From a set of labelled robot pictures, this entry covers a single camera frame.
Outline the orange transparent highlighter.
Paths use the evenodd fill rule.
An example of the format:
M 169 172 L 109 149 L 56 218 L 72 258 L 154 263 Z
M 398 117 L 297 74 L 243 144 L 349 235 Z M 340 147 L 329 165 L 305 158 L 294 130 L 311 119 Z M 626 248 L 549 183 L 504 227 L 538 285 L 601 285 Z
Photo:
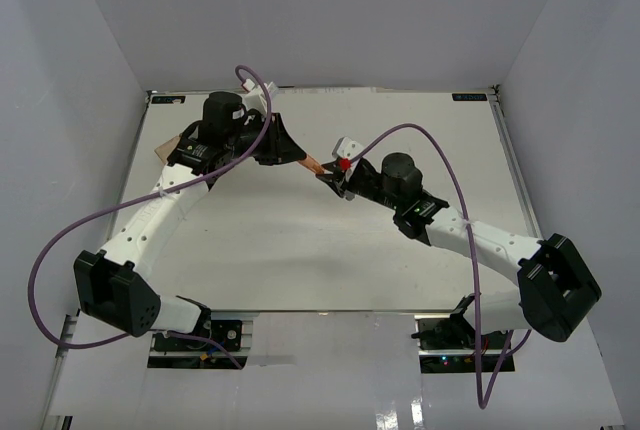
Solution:
M 326 173 L 325 168 L 313 157 L 307 155 L 304 159 L 298 161 L 298 163 L 311 171 L 314 175 L 323 175 Z

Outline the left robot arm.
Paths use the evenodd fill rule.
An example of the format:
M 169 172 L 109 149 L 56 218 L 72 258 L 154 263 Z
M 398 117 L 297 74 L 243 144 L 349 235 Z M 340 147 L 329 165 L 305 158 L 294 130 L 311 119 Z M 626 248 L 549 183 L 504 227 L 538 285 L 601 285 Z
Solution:
M 76 258 L 83 313 L 133 337 L 176 332 L 191 349 L 209 342 L 212 327 L 202 318 L 204 306 L 158 294 L 150 277 L 163 248 L 224 167 L 241 157 L 268 166 L 306 159 L 280 114 L 268 110 L 273 92 L 248 88 L 243 95 L 217 91 L 207 97 L 201 119 L 180 134 L 167 156 L 152 199 L 97 252 Z

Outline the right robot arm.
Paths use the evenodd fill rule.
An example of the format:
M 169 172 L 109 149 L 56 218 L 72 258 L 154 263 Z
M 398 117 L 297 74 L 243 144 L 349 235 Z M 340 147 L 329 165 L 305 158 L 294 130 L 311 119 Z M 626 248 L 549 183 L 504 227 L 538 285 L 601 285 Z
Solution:
M 533 330 L 564 342 L 602 296 L 569 238 L 536 239 L 469 221 L 423 188 L 423 175 L 407 154 L 391 153 L 379 168 L 366 159 L 355 164 L 336 159 L 324 169 L 318 180 L 339 197 L 388 208 L 405 237 L 475 258 L 513 284 L 508 292 L 460 300 L 442 328 L 463 348 L 477 347 L 488 333 L 509 330 Z

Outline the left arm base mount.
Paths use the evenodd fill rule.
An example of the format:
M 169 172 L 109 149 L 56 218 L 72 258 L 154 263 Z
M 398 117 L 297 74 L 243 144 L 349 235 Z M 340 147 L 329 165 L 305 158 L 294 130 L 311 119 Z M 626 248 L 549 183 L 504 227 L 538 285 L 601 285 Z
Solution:
M 203 323 L 196 333 L 196 335 L 201 338 L 217 342 L 229 352 L 236 352 L 241 349 L 242 334 L 243 321 L 229 319 L 209 320 Z M 163 354 L 199 352 L 213 355 L 219 352 L 219 349 L 210 343 L 200 340 L 169 337 L 162 333 L 156 333 L 153 336 L 151 349 Z

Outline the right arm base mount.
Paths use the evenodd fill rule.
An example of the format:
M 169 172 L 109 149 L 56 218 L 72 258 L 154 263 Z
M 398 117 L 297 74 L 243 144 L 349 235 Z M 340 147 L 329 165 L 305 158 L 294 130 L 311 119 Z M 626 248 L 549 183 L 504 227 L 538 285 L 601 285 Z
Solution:
M 453 311 L 437 317 L 426 314 L 415 317 L 415 329 L 411 339 L 415 340 L 421 351 L 429 355 L 466 354 L 474 357 L 475 330 L 464 318 L 469 309 L 473 309 L 474 296 L 463 297 Z

